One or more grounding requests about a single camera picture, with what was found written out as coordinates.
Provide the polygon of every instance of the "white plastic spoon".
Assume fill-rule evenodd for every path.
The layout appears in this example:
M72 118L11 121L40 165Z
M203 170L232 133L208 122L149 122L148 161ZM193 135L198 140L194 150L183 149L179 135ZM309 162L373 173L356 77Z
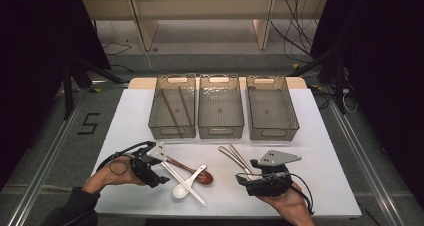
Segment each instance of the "white plastic spoon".
M203 171L206 169L206 165L202 164L197 170L196 172L194 172L193 175L191 175L190 178L188 178L186 181L184 181L188 186L191 187L191 185L193 185L194 180L196 179L196 177ZM174 195L175 198L184 198L185 196L187 196L188 194L188 190L186 188L184 188L184 186L182 184L178 184L177 186L174 187L174 189L172 190L172 194Z

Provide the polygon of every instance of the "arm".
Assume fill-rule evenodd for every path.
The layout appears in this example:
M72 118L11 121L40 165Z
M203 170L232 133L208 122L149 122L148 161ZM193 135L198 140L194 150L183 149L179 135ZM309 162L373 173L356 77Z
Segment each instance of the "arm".
M299 185L293 182L293 186L301 191ZM296 226L313 226L305 200L298 193L289 189L278 197L258 197L260 200L271 205L285 220Z
M82 188L73 188L71 196L62 207L52 210L42 225L65 225L75 221L78 224L96 225L94 211L100 192L107 185L145 185L131 171L129 158L119 157L88 178Z

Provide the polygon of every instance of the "black sleeve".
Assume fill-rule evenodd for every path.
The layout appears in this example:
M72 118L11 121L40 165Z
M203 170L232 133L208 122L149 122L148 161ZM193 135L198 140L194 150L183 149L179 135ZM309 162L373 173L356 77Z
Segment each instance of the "black sleeve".
M62 207L53 209L41 225L97 225L98 216L94 211L100 195L92 195L81 188L73 188L71 196Z

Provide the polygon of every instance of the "metal rail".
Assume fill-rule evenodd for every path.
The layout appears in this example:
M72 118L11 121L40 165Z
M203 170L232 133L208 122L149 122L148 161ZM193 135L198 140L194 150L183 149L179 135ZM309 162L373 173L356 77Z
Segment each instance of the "metal rail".
M87 96L89 89L80 89L78 97L75 100L75 110L71 113L67 120L65 120L59 129L53 143L50 146L49 151L43 159L37 173L35 174L31 184L28 186L25 194L22 196L20 202L16 206L12 216L9 219L9 226L18 226L25 223L26 218L31 211L32 206L37 199L37 196L56 161L57 155L59 154L68 134L71 126L73 125L76 115L78 115L79 109L85 97Z
M331 93L331 90L327 87L324 87L324 90L327 93ZM405 225L405 222L402 220L402 217L399 214L399 211L395 205L395 202L392 200L391 196L387 192L384 184L378 177L377 172L375 171L371 161L367 157L366 152L364 151L361 142L356 137L354 130L352 129L346 115L341 115L336 104L331 101L330 108L339 123L340 128L343 131L346 140L352 149L352 152L358 161L358 164L362 170L362 173L365 176L365 179L368 182L372 192L374 193L375 198L377 199L380 208L386 217L386 220L389 225L399 226Z

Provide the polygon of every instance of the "gray carpet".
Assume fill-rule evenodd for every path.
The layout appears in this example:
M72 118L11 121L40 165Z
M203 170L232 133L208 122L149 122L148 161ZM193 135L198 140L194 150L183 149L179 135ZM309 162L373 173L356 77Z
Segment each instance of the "gray carpet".
M124 79L156 75L157 72L151 70L151 68L157 71L176 73L219 72L238 73L241 76L259 73L287 74L293 70L291 67L293 61L291 59L272 54L252 55L251 57L246 55L193 55L189 57L182 55L160 55L160 57L156 57L151 55L151 68L149 68L147 58L143 55L109 56L109 60L111 64L120 64L135 70L135 72L131 73L122 67L114 66L111 72ZM102 79L102 77L94 73L90 73L90 75L94 80ZM308 84L317 83L316 75L305 77L305 80ZM93 170L93 165L97 160L98 153L124 89L116 85L108 86L106 84L102 86L95 85L93 88L99 88L100 90L92 90L83 100L75 122L71 126L70 133L53 168L48 174L45 186L38 195L25 225L39 225L50 210L62 205L67 200L70 188L82 185ZM324 102L323 98L319 96L316 97L316 101L317 105L322 105ZM64 122L62 120L64 108L64 96L59 92L55 102L52 102L51 110L43 127L40 129L37 139L34 141L33 147L27 150L13 176L8 181L7 186L0 193L0 225L5 225L8 222L26 186L30 184L33 179L32 176L35 175L41 165L44 155L49 150L54 137ZM384 214L368 186L331 108L321 109L320 112L357 201L381 225L387 225ZM92 129L83 125L88 113L99 114L90 117L90 120L93 120L91 122L98 124L95 133L89 135L78 134ZM379 141L367 119L360 110L355 114L347 114L347 117L378 175L398 206L399 213L406 225L420 225L420 223L424 222L423 210L418 206L394 169L390 158L380 150ZM314 220L317 225L376 225L371 216L364 211L362 217L354 220L321 218L315 218ZM145 219L116 218L101 215L99 220L99 225L143 225ZM230 225L236 225L234 221L229 223Z

